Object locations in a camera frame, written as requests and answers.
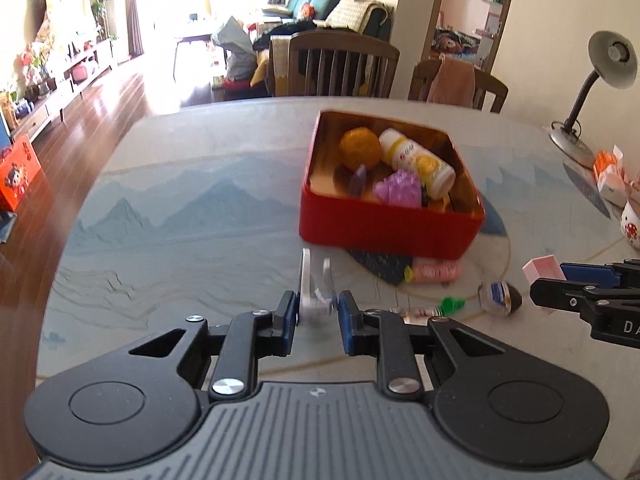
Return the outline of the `small pink box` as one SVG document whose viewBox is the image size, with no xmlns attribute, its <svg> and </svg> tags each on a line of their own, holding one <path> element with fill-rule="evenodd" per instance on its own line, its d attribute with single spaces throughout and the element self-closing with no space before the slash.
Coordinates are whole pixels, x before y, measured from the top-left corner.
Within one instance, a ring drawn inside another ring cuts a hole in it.
<svg viewBox="0 0 640 480">
<path fill-rule="evenodd" d="M 545 255 L 530 259 L 522 267 L 523 273 L 531 285 L 538 278 L 550 278 L 550 280 L 565 281 L 566 276 L 556 260 L 555 255 Z"/>
</svg>

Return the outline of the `green cap piece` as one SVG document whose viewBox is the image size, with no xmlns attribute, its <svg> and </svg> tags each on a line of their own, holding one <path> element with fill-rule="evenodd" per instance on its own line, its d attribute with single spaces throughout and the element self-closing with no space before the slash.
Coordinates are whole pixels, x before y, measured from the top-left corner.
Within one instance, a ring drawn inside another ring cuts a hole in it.
<svg viewBox="0 0 640 480">
<path fill-rule="evenodd" d="M 443 316 L 449 316 L 465 306 L 463 298 L 445 297 L 439 305 L 439 312 Z"/>
</svg>

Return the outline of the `light blue bag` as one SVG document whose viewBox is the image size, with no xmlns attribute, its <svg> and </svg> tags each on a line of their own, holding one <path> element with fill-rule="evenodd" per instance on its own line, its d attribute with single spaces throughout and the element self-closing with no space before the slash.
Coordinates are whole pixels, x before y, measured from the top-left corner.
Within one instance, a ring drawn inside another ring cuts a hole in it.
<svg viewBox="0 0 640 480">
<path fill-rule="evenodd" d="M 251 80 L 257 68 L 256 54 L 250 36 L 241 24 L 229 16 L 215 28 L 212 40 L 227 53 L 227 78 Z"/>
</svg>

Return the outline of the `wooden chair with towel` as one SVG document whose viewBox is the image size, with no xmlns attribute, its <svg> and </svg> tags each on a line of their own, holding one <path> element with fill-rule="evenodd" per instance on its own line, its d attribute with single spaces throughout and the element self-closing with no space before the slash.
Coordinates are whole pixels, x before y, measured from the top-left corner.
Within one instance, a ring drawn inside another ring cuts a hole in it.
<svg viewBox="0 0 640 480">
<path fill-rule="evenodd" d="M 431 89 L 432 82 L 440 66 L 439 58 L 428 58 L 416 64 L 413 70 L 408 100 L 428 102 L 427 95 Z M 484 105 L 485 94 L 489 92 L 494 95 L 494 102 L 491 104 L 491 113 L 499 114 L 503 103 L 506 100 L 509 89 L 499 79 L 486 72 L 475 69 L 475 92 L 473 105 L 471 108 L 481 110 Z"/>
</svg>

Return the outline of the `purple crystal block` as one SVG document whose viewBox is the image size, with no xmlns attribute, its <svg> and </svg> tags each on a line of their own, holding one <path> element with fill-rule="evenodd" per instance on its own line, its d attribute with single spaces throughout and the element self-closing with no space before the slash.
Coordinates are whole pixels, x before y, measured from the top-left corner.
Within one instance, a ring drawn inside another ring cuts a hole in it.
<svg viewBox="0 0 640 480">
<path fill-rule="evenodd" d="M 367 188 L 367 184 L 367 167 L 361 164 L 349 179 L 347 187 L 348 194 L 354 197 L 363 196 L 363 193 Z"/>
</svg>

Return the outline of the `white yellow pill bottle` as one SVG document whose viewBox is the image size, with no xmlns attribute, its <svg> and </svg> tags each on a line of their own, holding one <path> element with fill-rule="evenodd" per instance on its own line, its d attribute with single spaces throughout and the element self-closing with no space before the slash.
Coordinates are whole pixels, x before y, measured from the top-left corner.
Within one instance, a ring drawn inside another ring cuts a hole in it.
<svg viewBox="0 0 640 480">
<path fill-rule="evenodd" d="M 442 200 L 451 191 L 456 172 L 437 155 L 399 131 L 388 128 L 379 136 L 383 160 L 395 170 L 416 174 L 432 200 Z"/>
</svg>

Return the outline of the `orange white snack packet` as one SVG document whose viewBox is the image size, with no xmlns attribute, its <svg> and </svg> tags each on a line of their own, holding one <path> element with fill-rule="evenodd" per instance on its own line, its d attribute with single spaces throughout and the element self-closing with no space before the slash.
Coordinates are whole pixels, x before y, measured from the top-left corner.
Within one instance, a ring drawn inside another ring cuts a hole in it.
<svg viewBox="0 0 640 480">
<path fill-rule="evenodd" d="M 592 165 L 600 196 L 616 207 L 624 208 L 628 198 L 628 182 L 624 154 L 617 145 L 612 151 L 598 151 Z"/>
</svg>

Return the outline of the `red square metal tin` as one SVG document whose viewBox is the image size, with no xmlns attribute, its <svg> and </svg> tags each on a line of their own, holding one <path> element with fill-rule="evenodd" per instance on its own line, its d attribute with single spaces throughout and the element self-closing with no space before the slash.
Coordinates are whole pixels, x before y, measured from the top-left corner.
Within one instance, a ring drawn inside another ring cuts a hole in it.
<svg viewBox="0 0 640 480">
<path fill-rule="evenodd" d="M 486 218 L 480 193 L 442 130 L 322 110 L 300 196 L 306 242 L 458 260 Z"/>
</svg>

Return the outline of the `purple sheep toy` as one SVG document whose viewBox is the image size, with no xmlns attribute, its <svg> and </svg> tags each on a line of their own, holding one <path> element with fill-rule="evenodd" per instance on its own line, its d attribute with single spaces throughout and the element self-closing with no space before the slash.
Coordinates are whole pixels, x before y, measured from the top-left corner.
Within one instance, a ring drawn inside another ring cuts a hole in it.
<svg viewBox="0 0 640 480">
<path fill-rule="evenodd" d="M 417 174 L 398 170 L 378 181 L 373 187 L 375 197 L 390 206 L 421 208 L 422 188 Z"/>
</svg>

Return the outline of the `small striped tube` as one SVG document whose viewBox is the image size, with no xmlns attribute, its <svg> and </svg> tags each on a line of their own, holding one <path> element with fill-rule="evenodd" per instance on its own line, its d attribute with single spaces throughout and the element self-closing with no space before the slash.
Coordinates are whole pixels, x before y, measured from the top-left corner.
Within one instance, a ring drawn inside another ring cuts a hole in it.
<svg viewBox="0 0 640 480">
<path fill-rule="evenodd" d="M 399 315 L 405 324 L 412 325 L 426 325 L 430 318 L 442 318 L 445 316 L 441 308 L 394 309 L 393 313 Z"/>
</svg>

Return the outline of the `orange gift box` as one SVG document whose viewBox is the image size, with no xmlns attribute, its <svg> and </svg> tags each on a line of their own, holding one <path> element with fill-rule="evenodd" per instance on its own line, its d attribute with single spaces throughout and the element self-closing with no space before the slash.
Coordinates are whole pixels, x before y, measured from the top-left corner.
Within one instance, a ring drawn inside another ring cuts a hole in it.
<svg viewBox="0 0 640 480">
<path fill-rule="evenodd" d="M 2 211 L 14 212 L 41 171 L 40 161 L 26 134 L 1 150 L 0 206 Z"/>
</svg>

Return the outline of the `wooden dining chair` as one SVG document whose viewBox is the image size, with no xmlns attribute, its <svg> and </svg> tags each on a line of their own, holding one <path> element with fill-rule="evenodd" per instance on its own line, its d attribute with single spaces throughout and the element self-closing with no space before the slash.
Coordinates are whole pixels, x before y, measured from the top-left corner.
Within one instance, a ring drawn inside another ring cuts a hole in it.
<svg viewBox="0 0 640 480">
<path fill-rule="evenodd" d="M 288 43 L 288 95 L 387 99 L 399 58 L 389 42 L 358 32 L 299 32 Z"/>
</svg>

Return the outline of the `pink tube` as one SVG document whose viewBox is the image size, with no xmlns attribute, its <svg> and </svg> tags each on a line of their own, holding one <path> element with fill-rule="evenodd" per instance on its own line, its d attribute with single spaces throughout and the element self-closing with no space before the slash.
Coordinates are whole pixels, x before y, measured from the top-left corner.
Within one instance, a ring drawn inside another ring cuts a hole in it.
<svg viewBox="0 0 640 480">
<path fill-rule="evenodd" d="M 414 258 L 405 267 L 404 279 L 409 284 L 444 284 L 457 281 L 460 274 L 457 261 Z"/>
</svg>

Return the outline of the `dark green sofa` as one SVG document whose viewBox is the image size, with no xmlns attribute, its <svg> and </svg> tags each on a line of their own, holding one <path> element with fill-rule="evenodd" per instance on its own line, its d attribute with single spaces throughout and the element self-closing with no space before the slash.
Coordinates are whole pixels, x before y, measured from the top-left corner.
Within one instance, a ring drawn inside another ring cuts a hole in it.
<svg viewBox="0 0 640 480">
<path fill-rule="evenodd" d="M 349 28 L 360 34 L 390 40 L 392 9 L 375 0 L 288 0 L 284 6 L 267 6 L 248 20 L 250 38 L 257 39 L 271 29 L 303 19 L 311 10 L 311 21 L 319 26 Z"/>
</svg>

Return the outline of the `orange mandarin fruit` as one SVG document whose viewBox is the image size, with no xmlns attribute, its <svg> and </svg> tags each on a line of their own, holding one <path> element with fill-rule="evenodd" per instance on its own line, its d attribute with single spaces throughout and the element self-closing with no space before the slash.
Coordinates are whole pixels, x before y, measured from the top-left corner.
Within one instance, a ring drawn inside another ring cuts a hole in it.
<svg viewBox="0 0 640 480">
<path fill-rule="evenodd" d="M 343 134 L 338 154 L 349 170 L 356 171 L 360 166 L 371 170 L 381 161 L 383 150 L 378 136 L 370 129 L 360 127 Z"/>
</svg>

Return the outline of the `white red patterned cup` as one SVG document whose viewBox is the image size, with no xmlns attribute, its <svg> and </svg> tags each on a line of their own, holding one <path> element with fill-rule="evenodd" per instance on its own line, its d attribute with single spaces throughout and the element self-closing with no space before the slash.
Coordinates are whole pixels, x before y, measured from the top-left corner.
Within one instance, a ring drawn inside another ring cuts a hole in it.
<svg viewBox="0 0 640 480">
<path fill-rule="evenodd" d="M 640 205 L 631 198 L 620 214 L 620 232 L 634 249 L 640 249 Z"/>
</svg>

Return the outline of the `wooden tv console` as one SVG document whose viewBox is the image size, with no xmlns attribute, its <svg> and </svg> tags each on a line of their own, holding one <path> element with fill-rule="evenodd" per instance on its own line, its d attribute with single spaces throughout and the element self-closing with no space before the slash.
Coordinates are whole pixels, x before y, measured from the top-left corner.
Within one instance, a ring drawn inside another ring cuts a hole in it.
<svg viewBox="0 0 640 480">
<path fill-rule="evenodd" d="M 114 47 L 111 39 L 99 41 L 76 53 L 63 64 L 61 76 L 46 80 L 49 92 L 40 96 L 32 111 L 17 121 L 10 139 L 15 141 L 21 134 L 26 134 L 32 141 L 55 119 L 62 122 L 70 103 L 78 96 L 83 96 L 98 78 L 113 67 Z"/>
</svg>

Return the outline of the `pink towel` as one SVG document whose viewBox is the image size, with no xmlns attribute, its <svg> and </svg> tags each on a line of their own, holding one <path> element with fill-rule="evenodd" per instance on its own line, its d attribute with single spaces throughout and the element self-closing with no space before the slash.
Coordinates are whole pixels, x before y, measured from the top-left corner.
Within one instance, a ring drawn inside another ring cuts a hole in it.
<svg viewBox="0 0 640 480">
<path fill-rule="evenodd" d="M 442 56 L 427 101 L 471 108 L 475 92 L 475 67 L 458 58 Z"/>
</svg>

